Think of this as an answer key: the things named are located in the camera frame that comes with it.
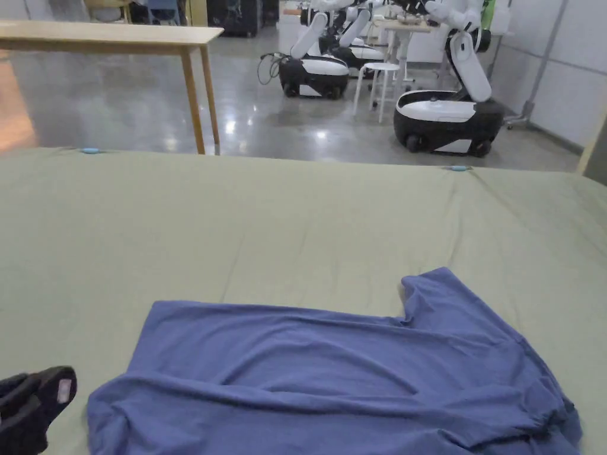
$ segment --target metal pole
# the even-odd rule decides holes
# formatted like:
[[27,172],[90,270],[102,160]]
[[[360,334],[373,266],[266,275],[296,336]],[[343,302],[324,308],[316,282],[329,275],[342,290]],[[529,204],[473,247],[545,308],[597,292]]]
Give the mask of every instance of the metal pole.
[[552,49],[554,48],[554,42],[557,38],[558,30],[561,27],[561,23],[563,22],[563,17],[565,17],[565,10],[567,5],[569,4],[569,0],[563,0],[561,3],[560,9],[558,10],[557,20],[554,22],[554,27],[550,33],[550,38],[548,39],[548,45],[546,46],[546,51],[544,52],[544,56],[541,58],[540,69],[537,72],[537,77],[535,78],[533,89],[531,90],[531,94],[529,95],[529,99],[525,101],[523,106],[523,112],[521,115],[506,118],[506,126],[508,129],[512,129],[514,125],[524,125],[527,126],[529,124],[529,120],[531,119],[531,113],[535,107],[535,97],[537,95],[538,90],[540,89],[540,83],[542,77],[544,77],[544,72],[546,71],[546,66],[548,65],[548,60],[550,58],[550,54],[552,53]]
[[32,20],[32,13],[30,12],[30,7],[27,5],[27,0],[23,0],[23,6],[25,7],[25,13],[27,14],[27,19]]

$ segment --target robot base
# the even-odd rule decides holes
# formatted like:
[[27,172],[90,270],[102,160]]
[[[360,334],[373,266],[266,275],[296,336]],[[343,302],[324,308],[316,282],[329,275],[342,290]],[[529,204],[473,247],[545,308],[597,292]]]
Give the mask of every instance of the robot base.
[[344,62],[329,56],[287,58],[279,66],[280,85],[289,97],[308,95],[339,99],[348,86],[349,74]]
[[399,142],[416,153],[451,152],[484,157],[504,123],[494,100],[475,103],[456,92],[419,90],[402,95],[394,111]]

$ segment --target polished floor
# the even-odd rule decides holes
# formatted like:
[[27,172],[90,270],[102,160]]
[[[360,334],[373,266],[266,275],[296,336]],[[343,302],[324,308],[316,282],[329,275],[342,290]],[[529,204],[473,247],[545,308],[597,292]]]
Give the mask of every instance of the polished floor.
[[[211,44],[220,147],[213,144],[202,64],[200,56],[195,56],[207,153],[357,163],[575,169],[578,156],[527,130],[504,129],[484,159],[414,155],[393,134],[391,106],[386,107],[382,124],[377,112],[367,110],[366,90],[357,117],[351,115],[355,81],[339,101],[284,97],[277,79],[266,86],[259,83],[257,65],[263,53],[287,52],[297,38],[296,27],[282,23],[263,29],[256,38],[219,38]],[[267,70],[262,77],[267,77]],[[0,153],[26,146],[195,153],[178,57],[0,55],[0,100]]]

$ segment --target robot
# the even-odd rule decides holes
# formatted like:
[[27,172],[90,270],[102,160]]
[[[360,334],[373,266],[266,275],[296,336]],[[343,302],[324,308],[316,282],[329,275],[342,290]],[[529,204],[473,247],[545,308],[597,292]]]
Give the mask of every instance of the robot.
[[[309,15],[302,14],[301,16],[303,22],[310,16],[314,16],[316,11],[329,12],[332,16],[333,12],[337,12],[327,31],[319,37],[319,49],[321,54],[330,54],[344,61],[352,70],[351,76],[358,76],[358,71],[365,63],[384,61],[383,52],[365,45],[362,39],[358,38],[371,20],[371,9],[374,2],[370,0],[361,7],[348,7],[356,2],[357,0],[314,0],[311,3]],[[350,24],[340,34],[340,29],[347,21]]]
[[306,87],[307,95],[339,99],[348,86],[350,71],[345,62],[330,55],[308,54],[327,22],[326,14],[316,14],[308,30],[291,48],[291,55],[275,57],[279,58],[278,76],[286,96],[303,95],[301,89]]
[[489,48],[491,32],[480,30],[483,0],[465,0],[463,11],[436,1],[397,0],[405,11],[446,24],[445,50],[462,89],[416,90],[400,96],[394,112],[397,139],[409,151],[467,153],[484,157],[504,122],[476,56]]

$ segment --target bed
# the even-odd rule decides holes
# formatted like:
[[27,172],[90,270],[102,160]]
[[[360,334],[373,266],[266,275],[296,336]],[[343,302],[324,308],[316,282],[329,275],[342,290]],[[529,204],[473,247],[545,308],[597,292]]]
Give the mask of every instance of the bed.
[[573,174],[19,150],[0,158],[0,377],[73,365],[50,454],[86,452],[90,392],[122,373],[156,300],[402,314],[448,266],[607,415],[607,188]]

